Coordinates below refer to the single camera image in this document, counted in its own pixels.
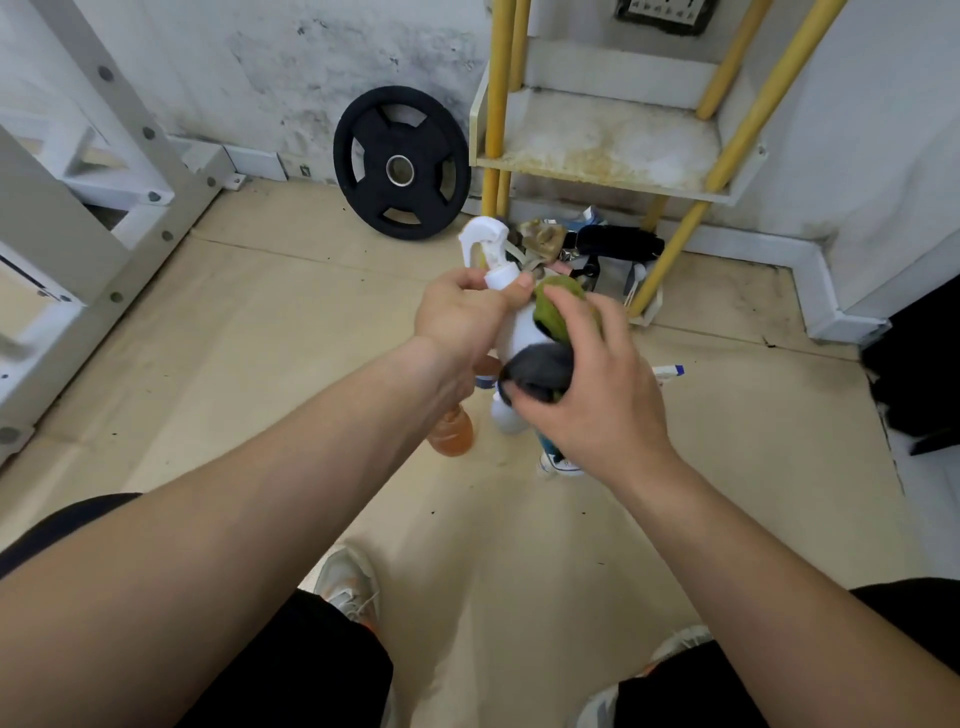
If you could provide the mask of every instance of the hand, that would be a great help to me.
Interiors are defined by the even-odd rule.
[[[438,344],[467,373],[492,366],[487,352],[503,320],[527,304],[534,289],[533,276],[521,273],[507,288],[493,291],[487,288],[484,273],[479,268],[444,273],[427,285],[414,321],[415,335]]]
[[[556,404],[534,400],[510,382],[514,409],[571,462],[614,489],[659,458],[676,458],[657,378],[634,347],[623,306],[587,294],[603,320],[601,337],[587,303],[560,286],[544,293],[566,321],[573,380]]]

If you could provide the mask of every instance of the forearm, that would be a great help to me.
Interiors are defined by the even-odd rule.
[[[172,723],[457,401],[457,382],[453,362],[411,340],[12,573],[3,722]]]
[[[960,678],[673,456],[615,489],[776,726],[948,725]]]

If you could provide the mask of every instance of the mold stain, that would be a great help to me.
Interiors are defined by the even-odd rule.
[[[383,85],[430,94],[466,132],[487,55],[477,36],[361,18],[307,16],[292,26],[299,40],[293,45],[260,36],[258,29],[238,31],[226,41],[251,89],[262,97],[260,106],[282,122],[285,151],[328,157],[347,105]],[[278,53],[278,47],[284,51]]]

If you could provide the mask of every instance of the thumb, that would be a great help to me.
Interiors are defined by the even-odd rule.
[[[534,283],[533,274],[524,271],[513,283],[500,291],[511,311],[519,310],[530,302],[530,297],[534,292]]]
[[[520,417],[540,431],[544,430],[544,426],[549,428],[549,421],[553,415],[551,410],[555,405],[535,400],[516,386],[516,382],[505,381],[501,386],[510,398],[510,406]]]

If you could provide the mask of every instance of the black weight plate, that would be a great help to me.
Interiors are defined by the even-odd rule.
[[[391,121],[385,106],[405,106],[425,115],[416,127]],[[364,150],[364,177],[353,172],[353,140]],[[413,179],[400,186],[387,174],[388,160],[409,159]],[[453,195],[441,193],[443,162],[456,170]],[[401,240],[423,240],[445,230],[456,219],[470,190],[469,148],[460,125],[436,99],[407,86],[368,91],[344,111],[333,135],[337,183],[353,210],[372,228]],[[385,216],[390,208],[412,212],[419,224]]]

